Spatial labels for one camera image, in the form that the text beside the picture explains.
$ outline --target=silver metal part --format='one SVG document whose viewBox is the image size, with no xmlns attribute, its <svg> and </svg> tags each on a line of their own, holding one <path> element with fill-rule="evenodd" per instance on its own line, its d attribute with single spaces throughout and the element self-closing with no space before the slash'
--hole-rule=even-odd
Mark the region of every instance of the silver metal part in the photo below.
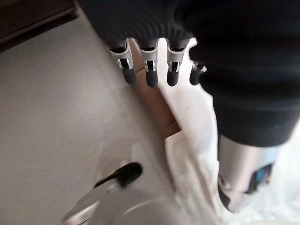
<svg viewBox="0 0 300 225">
<path fill-rule="evenodd" d="M 227 202 L 225 207 L 236 212 L 247 205 L 251 195 L 250 183 L 255 172 L 272 165 L 279 152 L 279 147 L 254 147 L 234 142 L 223 135 L 219 136 L 218 160 L 219 178 L 218 186 L 229 198 L 221 201 Z M 262 179 L 258 186 L 266 185 L 268 181 Z"/>
<path fill-rule="evenodd" d="M 177 62 L 176 72 L 179 72 L 180 65 L 184 55 L 185 48 L 182 51 L 172 51 L 168 43 L 168 70 L 172 72 L 172 62 Z"/>
<path fill-rule="evenodd" d="M 104 194 L 118 189 L 120 189 L 120 186 L 118 185 L 117 181 L 113 179 L 91 190 L 78 201 L 76 206 L 71 211 L 64 216 L 62 219 L 62 224 L 80 225 L 87 221 L 94 213 Z"/>
<path fill-rule="evenodd" d="M 128 38 L 126 39 L 126 49 L 124 52 L 121 52 L 121 53 L 115 53 L 112 51 L 110 51 L 110 52 L 121 69 L 124 69 L 124 67 L 122 66 L 121 61 L 120 61 L 121 59 L 127 60 L 129 69 L 133 68 L 133 58 L 132 58 L 132 53 L 131 53 Z"/>
<path fill-rule="evenodd" d="M 192 70 L 196 71 L 198 69 L 197 66 L 198 66 L 198 62 L 193 61 Z M 203 66 L 202 69 L 201 69 L 201 73 L 204 73 L 206 71 L 207 71 L 207 68 L 205 66 Z"/>
<path fill-rule="evenodd" d="M 101 194 L 94 189 L 78 202 L 75 209 L 64 217 L 63 225 L 193 225 L 168 198 L 153 196 L 131 186 L 113 193 L 101 191 Z"/>
<path fill-rule="evenodd" d="M 196 71 L 197 70 L 197 66 L 198 66 L 198 62 L 193 61 L 192 70 Z"/>
<path fill-rule="evenodd" d="M 157 63 L 158 63 L 158 42 L 156 42 L 155 48 L 151 51 L 145 51 L 140 49 L 142 59 L 144 60 L 145 70 L 149 72 L 148 69 L 148 61 L 153 62 L 153 71 L 157 70 Z"/>
</svg>

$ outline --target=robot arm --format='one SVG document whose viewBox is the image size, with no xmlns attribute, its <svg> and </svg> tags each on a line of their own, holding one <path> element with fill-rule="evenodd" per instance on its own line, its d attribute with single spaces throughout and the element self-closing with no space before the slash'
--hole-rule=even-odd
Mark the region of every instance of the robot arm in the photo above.
<svg viewBox="0 0 300 225">
<path fill-rule="evenodd" d="M 219 195 L 228 210 L 240 210 L 268 183 L 278 147 L 299 119 L 300 2 L 78 1 L 129 84 L 136 76 L 128 38 L 139 44 L 150 87 L 158 83 L 158 39 L 167 39 L 167 82 L 174 86 L 187 43 L 197 38 L 190 82 L 213 97 Z"/>
</svg>

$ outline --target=gray floor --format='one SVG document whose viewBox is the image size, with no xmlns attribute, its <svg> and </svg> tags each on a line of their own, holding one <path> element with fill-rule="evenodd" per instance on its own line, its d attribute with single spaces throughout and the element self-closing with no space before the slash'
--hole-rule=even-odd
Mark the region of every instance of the gray floor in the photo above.
<svg viewBox="0 0 300 225">
<path fill-rule="evenodd" d="M 0 224 L 54 225 L 93 183 L 140 161 L 173 196 L 164 140 L 83 17 L 0 54 Z"/>
</svg>

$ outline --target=black rubber tip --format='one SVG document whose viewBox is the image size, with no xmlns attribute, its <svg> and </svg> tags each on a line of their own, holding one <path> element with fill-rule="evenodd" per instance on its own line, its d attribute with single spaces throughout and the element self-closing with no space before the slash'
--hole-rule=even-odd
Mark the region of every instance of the black rubber tip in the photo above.
<svg viewBox="0 0 300 225">
<path fill-rule="evenodd" d="M 167 83 L 169 86 L 173 87 L 177 84 L 178 74 L 179 74 L 179 72 L 176 72 L 176 71 L 172 71 L 172 72 L 168 71 Z"/>
<path fill-rule="evenodd" d="M 198 85 L 199 84 L 199 76 L 200 76 L 201 69 L 192 70 L 191 75 L 189 76 L 189 82 L 191 85 Z"/>
<path fill-rule="evenodd" d="M 149 72 L 146 72 L 146 81 L 149 87 L 155 88 L 158 85 L 157 71 L 149 70 Z"/>
<path fill-rule="evenodd" d="M 143 172 L 143 168 L 139 163 L 129 163 L 116 171 L 118 173 L 117 181 L 123 188 L 135 181 Z"/>
<path fill-rule="evenodd" d="M 224 205 L 224 207 L 232 212 L 230 209 L 229 209 L 229 203 L 230 203 L 230 199 L 227 197 L 227 195 L 224 194 L 224 192 L 222 191 L 222 189 L 220 188 L 220 186 L 218 185 L 217 186 L 217 190 L 219 192 L 219 197 L 220 197 L 220 200 L 222 202 L 222 204 Z"/>
<path fill-rule="evenodd" d="M 139 163 L 128 163 L 125 166 L 117 169 L 113 174 L 98 181 L 94 188 L 104 184 L 105 182 L 116 179 L 119 185 L 123 188 L 135 181 L 143 172 L 143 168 Z"/>
<path fill-rule="evenodd" d="M 123 69 L 124 79 L 129 84 L 136 84 L 136 75 L 134 69 Z"/>
</svg>

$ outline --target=cardboard box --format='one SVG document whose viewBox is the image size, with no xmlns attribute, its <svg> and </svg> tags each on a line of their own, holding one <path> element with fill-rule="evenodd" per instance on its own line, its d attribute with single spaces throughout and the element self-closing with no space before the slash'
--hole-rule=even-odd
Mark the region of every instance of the cardboard box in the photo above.
<svg viewBox="0 0 300 225">
<path fill-rule="evenodd" d="M 175 117 L 159 88 L 150 88 L 147 85 L 144 63 L 138 45 L 133 40 L 130 40 L 129 43 L 137 76 L 136 91 L 148 107 L 164 138 L 167 138 L 181 131 L 181 128 L 175 120 Z"/>
</svg>

